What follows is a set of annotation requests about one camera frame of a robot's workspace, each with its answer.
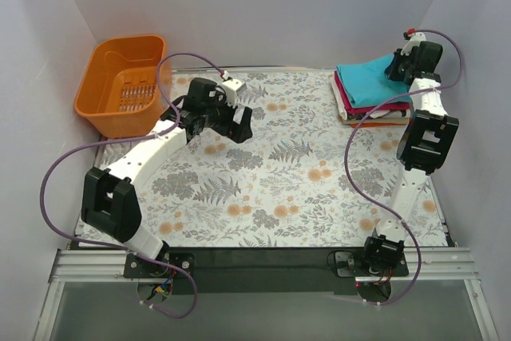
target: table surface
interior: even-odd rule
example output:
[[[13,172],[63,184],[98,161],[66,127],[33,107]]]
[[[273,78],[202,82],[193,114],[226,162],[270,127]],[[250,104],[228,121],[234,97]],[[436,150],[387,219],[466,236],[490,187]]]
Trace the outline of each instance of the table surface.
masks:
[[[363,246],[384,212],[359,196],[344,172],[352,128],[338,117],[331,71],[236,73],[247,82],[240,104],[253,108],[254,137],[238,145],[206,129],[174,153],[137,191],[143,222],[172,247]],[[193,77],[176,74],[172,97]],[[361,129],[350,151],[362,189],[387,202],[398,171],[404,127]],[[108,145],[101,168],[133,145]],[[409,220],[421,246],[446,246],[427,185]],[[77,235],[111,241],[79,221]],[[407,246],[413,246],[410,238]]]

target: red cloth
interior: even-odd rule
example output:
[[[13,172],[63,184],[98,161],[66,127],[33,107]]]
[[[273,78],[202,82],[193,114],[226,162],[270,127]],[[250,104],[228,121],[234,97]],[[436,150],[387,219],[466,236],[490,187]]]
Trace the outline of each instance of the red cloth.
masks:
[[[337,84],[337,87],[339,88],[339,92],[341,93],[341,100],[344,103],[344,108],[346,108],[346,111],[348,113],[351,113],[352,115],[356,115],[357,113],[367,113],[373,109],[373,107],[362,107],[362,108],[353,108],[350,104],[350,100],[348,99],[348,96],[346,95],[346,91],[344,90],[343,83],[341,82],[341,79],[339,79],[339,75],[337,74],[337,71],[335,71],[335,84]],[[386,111],[403,111],[405,109],[410,109],[410,105],[408,103],[389,103],[383,107],[382,110]]]

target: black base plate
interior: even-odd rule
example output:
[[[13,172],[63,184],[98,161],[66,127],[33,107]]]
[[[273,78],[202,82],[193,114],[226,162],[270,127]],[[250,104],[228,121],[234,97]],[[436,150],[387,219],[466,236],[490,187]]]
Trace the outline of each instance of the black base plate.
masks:
[[[130,253],[126,256],[125,271],[123,276],[126,279],[161,279],[170,275],[170,271],[165,271],[161,274],[149,273],[147,268],[144,268],[145,261],[139,259],[134,254]],[[172,252],[169,255],[169,263],[179,268],[184,268],[184,263],[188,263],[184,268],[186,272],[193,276],[193,269],[195,267],[195,257],[192,253],[179,253]],[[175,276],[176,279],[185,278],[180,273]]]

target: stack of folded clothes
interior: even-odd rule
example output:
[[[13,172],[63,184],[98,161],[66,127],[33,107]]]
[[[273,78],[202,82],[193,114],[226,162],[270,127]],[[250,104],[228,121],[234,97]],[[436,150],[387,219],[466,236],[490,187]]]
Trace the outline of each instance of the stack of folded clothes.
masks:
[[[366,113],[381,102],[408,91],[400,81],[390,81],[385,68],[393,55],[362,64],[339,64],[331,86],[344,124],[355,126]],[[409,97],[401,97],[372,113],[364,126],[407,125],[410,118]]]

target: folded cloth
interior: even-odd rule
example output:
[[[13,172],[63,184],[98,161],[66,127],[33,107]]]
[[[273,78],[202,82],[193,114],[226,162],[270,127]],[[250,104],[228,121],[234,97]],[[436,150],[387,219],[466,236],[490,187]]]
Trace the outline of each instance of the folded cloth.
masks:
[[[337,101],[337,110],[339,111],[339,116],[343,119],[343,120],[350,120],[354,115],[360,115],[361,113],[348,113],[345,106],[344,106],[344,103],[341,99],[341,93],[339,91],[339,87],[337,86],[337,83],[335,82],[335,75],[332,74],[332,75],[328,75],[328,77],[330,78],[330,84],[331,84],[331,87],[332,87],[332,91],[334,92],[334,96],[335,96],[335,101]],[[378,117],[401,117],[402,111],[401,110],[395,110],[395,111],[390,111],[390,110],[384,110],[384,109],[379,109],[378,111],[375,111],[373,112],[370,116],[372,118],[378,118]]]
[[[374,107],[386,99],[408,92],[404,83],[391,81],[385,76],[385,68],[393,57],[393,54],[389,54],[367,63],[337,65],[340,80],[353,108]],[[395,101],[410,102],[411,99],[406,96]]]
[[[337,71],[335,71],[334,76],[335,76],[335,84],[339,88],[340,97],[341,97],[341,100],[343,101],[344,108],[346,109],[346,111],[348,113],[351,113],[353,115],[355,115],[357,113],[367,113],[375,107],[375,105],[372,105],[371,107],[353,108],[350,105],[350,101],[348,99],[348,96],[346,95],[346,91],[343,87],[343,83],[339,79],[339,74],[337,73]],[[403,111],[405,109],[410,109],[410,104],[399,102],[399,103],[389,103],[389,104],[385,105],[384,107],[382,107],[381,109],[379,109],[379,111]]]

